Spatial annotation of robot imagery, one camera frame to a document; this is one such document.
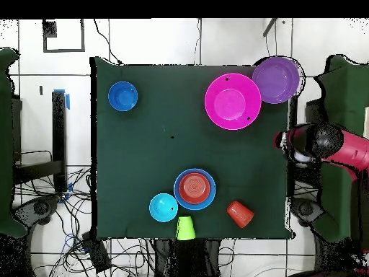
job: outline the magenta bowl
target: magenta bowl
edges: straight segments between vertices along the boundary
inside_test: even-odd
[[[257,85],[243,74],[224,74],[215,79],[205,94],[209,118],[226,130],[246,128],[262,106]]]

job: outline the blue plate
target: blue plate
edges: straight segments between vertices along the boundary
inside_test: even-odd
[[[203,202],[199,203],[199,204],[189,204],[188,202],[184,201],[181,198],[181,195],[179,194],[179,183],[181,182],[181,179],[190,173],[200,173],[204,176],[206,176],[206,178],[208,179],[209,183],[210,183],[210,193],[209,196],[206,198],[206,200],[204,200]],[[192,168],[192,169],[188,169],[183,171],[176,179],[176,181],[174,182],[174,196],[176,197],[178,203],[180,204],[180,206],[185,207],[186,209],[192,210],[192,211],[196,211],[196,210],[201,210],[204,209],[206,207],[208,207],[211,202],[213,202],[214,198],[215,198],[215,181],[214,179],[211,177],[211,175],[209,173],[207,173],[204,170],[201,169],[196,169],[196,168]]]
[[[159,222],[168,222],[176,216],[178,203],[176,199],[168,193],[155,195],[148,207],[150,215]]]
[[[131,83],[118,82],[110,87],[107,99],[114,109],[126,112],[137,103],[137,89]]]

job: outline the cup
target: cup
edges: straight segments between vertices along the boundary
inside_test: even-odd
[[[254,217],[254,213],[238,201],[228,206],[227,213],[241,228],[244,228]]]
[[[191,216],[180,216],[177,223],[178,240],[191,240],[196,238]]]

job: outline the dark green tablecloth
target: dark green tablecloth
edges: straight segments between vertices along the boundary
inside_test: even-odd
[[[322,85],[322,100],[329,122],[362,136],[365,108],[369,106],[369,66],[350,63],[345,57],[336,55],[329,58],[326,71],[317,79]],[[321,184],[321,204],[329,213],[316,221],[315,228],[330,242],[351,237],[352,181],[349,174],[341,167],[322,164]]]
[[[0,48],[0,233],[22,237],[26,229],[16,222],[11,213],[14,199],[13,184],[13,125],[12,83],[8,78],[9,66],[19,58],[10,48]]]
[[[177,175],[199,167],[215,179],[216,195],[201,211],[179,207],[193,218],[197,237],[289,238],[285,229],[286,161],[274,149],[285,130],[288,104],[262,103],[259,117],[240,131],[226,131],[206,115],[205,91],[218,76],[249,66],[97,65],[97,235],[173,238],[177,218],[151,218],[150,200],[173,193]],[[114,110],[107,99],[119,81],[132,83],[138,103],[129,112]],[[254,212],[240,229],[226,213],[234,200]]]

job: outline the light blue cup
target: light blue cup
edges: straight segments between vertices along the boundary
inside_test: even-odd
[[[174,196],[168,193],[155,195],[148,207],[150,215],[159,222],[168,222],[174,219],[178,212],[178,203]]]

